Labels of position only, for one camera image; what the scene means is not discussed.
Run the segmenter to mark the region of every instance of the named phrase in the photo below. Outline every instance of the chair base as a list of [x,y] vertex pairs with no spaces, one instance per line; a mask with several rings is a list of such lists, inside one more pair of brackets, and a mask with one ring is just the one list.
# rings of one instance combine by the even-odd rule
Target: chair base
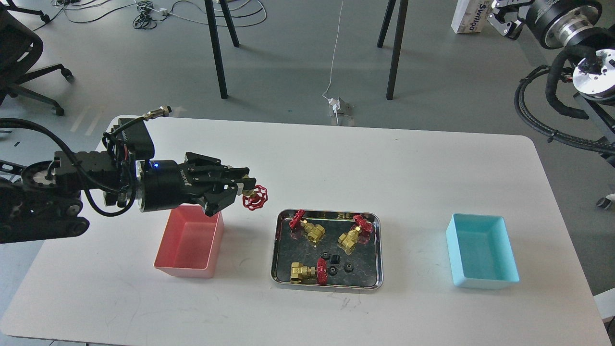
[[7,0],[7,2],[8,2],[8,5],[4,5],[7,10],[26,13],[26,14],[36,14],[40,16],[41,20],[45,22],[45,24],[51,22],[51,18],[49,18],[48,15],[44,14],[40,10],[31,10],[31,9],[25,9],[23,7],[19,7],[15,5],[15,3],[13,3],[13,0]]
[[55,115],[63,116],[64,109],[60,106],[60,104],[56,100],[51,99],[45,95],[41,95],[37,92],[34,92],[30,89],[24,88],[21,85],[19,85],[21,83],[31,81],[34,78],[44,76],[45,74],[50,73],[55,70],[60,70],[60,72],[62,73],[62,76],[64,76],[64,78],[67,81],[70,81],[73,79],[72,72],[69,69],[65,68],[64,65],[62,65],[61,63],[48,66],[48,67],[44,67],[44,68],[39,68],[34,71],[30,71],[24,74],[23,76],[21,76],[18,80],[16,80],[15,83],[8,84],[3,90],[0,91],[0,105],[2,105],[2,101],[4,100],[6,95],[10,97],[17,97],[18,95],[21,95],[21,96],[28,97],[29,99],[37,100],[37,101],[52,105],[55,109]]

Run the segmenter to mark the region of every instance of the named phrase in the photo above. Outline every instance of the gray floor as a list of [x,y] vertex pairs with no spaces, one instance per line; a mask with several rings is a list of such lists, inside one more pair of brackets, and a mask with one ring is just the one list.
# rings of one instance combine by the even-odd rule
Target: gray floor
[[[131,2],[112,1],[68,15],[73,20],[89,20]],[[154,3],[170,8],[172,2]],[[237,29],[240,48],[232,46],[225,28],[219,28],[231,95],[227,100],[220,99],[205,25],[170,18],[154,30],[134,30],[132,20],[137,10],[132,6],[91,24],[70,23],[61,14],[37,31],[46,45],[37,66],[62,62],[75,80],[69,84],[58,72],[25,86],[58,100],[66,110],[64,117],[56,117],[43,103],[21,97],[7,98],[0,115],[47,126],[74,151],[93,150],[115,116],[139,115],[160,105],[170,105],[174,116],[186,118],[331,125],[321,94],[329,82],[341,1],[262,2],[269,17],[260,25]],[[48,2],[17,3],[42,7],[50,15],[57,12]],[[531,138],[592,292],[615,287],[615,211],[594,206],[598,198],[615,192],[614,169],[596,154],[547,144],[545,137],[521,122],[512,105],[519,79],[535,66],[550,63],[557,52],[540,48],[529,31],[518,41],[504,39],[490,27],[480,34],[455,35],[450,28],[454,3],[434,0],[410,4],[395,99],[387,101],[384,95],[393,27],[384,48],[376,48],[386,1],[347,0],[328,95],[354,106],[356,126]],[[258,8],[252,1],[242,10],[245,14]],[[175,12],[204,21],[204,15],[195,9],[181,4]],[[598,24],[610,26],[614,11],[605,9]],[[253,23],[259,15],[237,19],[236,24]],[[30,28],[42,23],[37,16],[15,17]],[[543,89],[544,80],[539,80],[528,89],[527,99],[545,123],[581,137],[601,136],[588,121],[554,114],[544,101]],[[571,95],[569,86],[561,88],[560,97],[570,104]],[[259,140],[267,139],[255,134],[256,145]],[[0,148],[2,159],[26,165],[49,160],[56,150],[42,135],[22,130],[0,134]],[[344,148],[334,150],[344,152]],[[40,245],[0,246],[0,313]],[[47,345],[49,341],[0,336],[0,344]]]

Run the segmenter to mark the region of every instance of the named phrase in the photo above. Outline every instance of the light blue plastic bin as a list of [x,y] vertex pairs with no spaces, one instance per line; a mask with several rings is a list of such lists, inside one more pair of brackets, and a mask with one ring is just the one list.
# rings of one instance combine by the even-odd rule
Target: light blue plastic bin
[[455,286],[501,289],[519,282],[503,217],[453,214],[446,242]]

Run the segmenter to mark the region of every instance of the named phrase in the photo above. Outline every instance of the pink plastic bin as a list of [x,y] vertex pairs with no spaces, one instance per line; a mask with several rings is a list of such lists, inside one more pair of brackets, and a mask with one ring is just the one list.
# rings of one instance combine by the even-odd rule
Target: pink plastic bin
[[208,217],[200,206],[179,206],[169,215],[154,267],[188,278],[211,278],[222,241],[222,214]]

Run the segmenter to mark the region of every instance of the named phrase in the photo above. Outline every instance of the brass valve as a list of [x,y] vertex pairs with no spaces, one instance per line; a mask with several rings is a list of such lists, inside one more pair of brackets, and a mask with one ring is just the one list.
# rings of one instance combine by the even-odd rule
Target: brass valve
[[290,282],[293,284],[298,284],[304,279],[313,278],[315,275],[315,267],[308,267],[301,262],[293,262],[290,265]]
[[359,241],[359,234],[361,234],[361,226],[352,227],[348,232],[339,236],[338,246],[344,250],[347,255],[352,254]]
[[301,220],[301,226],[303,226],[306,232],[307,240],[314,243],[314,245],[318,244],[322,236],[325,235],[325,228],[323,226],[314,225],[305,219]]

